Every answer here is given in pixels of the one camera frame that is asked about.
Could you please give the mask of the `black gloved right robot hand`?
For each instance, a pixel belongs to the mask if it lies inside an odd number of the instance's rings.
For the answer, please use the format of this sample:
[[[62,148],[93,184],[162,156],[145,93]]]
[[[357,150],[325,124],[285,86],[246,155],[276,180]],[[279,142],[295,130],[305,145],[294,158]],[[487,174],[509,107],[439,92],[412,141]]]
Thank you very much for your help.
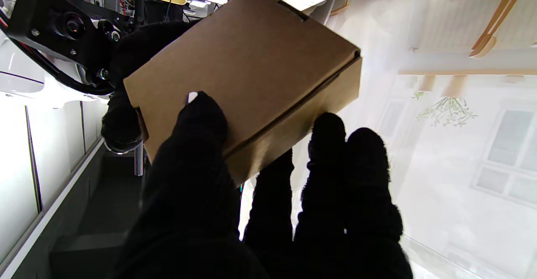
[[[133,150],[143,140],[139,117],[128,97],[124,79],[190,29],[201,30],[203,39],[210,32],[217,31],[210,18],[192,23],[152,23],[124,37],[115,47],[109,66],[114,94],[102,119],[101,131],[111,151],[125,153]],[[190,146],[207,146],[217,155],[222,155],[227,134],[227,122],[216,101],[203,91],[190,92],[185,109],[180,112],[173,130],[173,145],[187,143]]]

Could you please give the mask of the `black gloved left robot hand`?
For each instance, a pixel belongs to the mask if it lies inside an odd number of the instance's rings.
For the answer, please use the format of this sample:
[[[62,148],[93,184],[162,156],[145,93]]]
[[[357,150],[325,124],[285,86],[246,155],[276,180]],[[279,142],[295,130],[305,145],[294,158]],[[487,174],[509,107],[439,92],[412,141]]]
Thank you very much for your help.
[[[178,115],[143,191],[111,279],[412,279],[389,191],[387,150],[369,128],[347,136],[325,112],[308,145],[309,176],[293,228],[287,151],[257,176],[240,239],[240,199],[223,160],[227,121],[205,92]]]

